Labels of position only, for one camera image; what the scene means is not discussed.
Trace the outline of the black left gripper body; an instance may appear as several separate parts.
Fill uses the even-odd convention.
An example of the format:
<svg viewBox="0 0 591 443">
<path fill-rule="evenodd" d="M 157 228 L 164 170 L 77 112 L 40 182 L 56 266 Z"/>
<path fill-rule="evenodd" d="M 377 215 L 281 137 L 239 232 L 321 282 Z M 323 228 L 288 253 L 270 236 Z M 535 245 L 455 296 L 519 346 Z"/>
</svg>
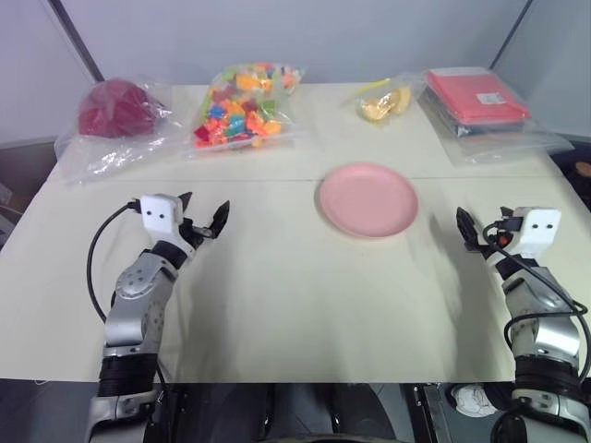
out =
<svg viewBox="0 0 591 443">
<path fill-rule="evenodd" d="M 211 229 L 195 226 L 191 219 L 184 217 L 178 226 L 178 235 L 177 246 L 183 252 L 196 252 L 204 240 L 211 237 Z"/>
</svg>

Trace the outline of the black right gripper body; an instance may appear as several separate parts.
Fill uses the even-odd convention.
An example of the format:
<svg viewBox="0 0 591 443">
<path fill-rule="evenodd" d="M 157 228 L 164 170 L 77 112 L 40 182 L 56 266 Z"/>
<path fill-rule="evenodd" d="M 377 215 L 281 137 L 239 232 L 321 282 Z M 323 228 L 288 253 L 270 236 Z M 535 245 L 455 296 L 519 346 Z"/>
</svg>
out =
<svg viewBox="0 0 591 443">
<path fill-rule="evenodd" d="M 489 259 L 494 254 L 509 258 L 511 254 L 505 247 L 512 241 L 513 234 L 510 231 L 502 230 L 499 227 L 484 227 L 482 237 L 484 245 L 478 245 L 476 250 L 485 258 Z"/>
</svg>

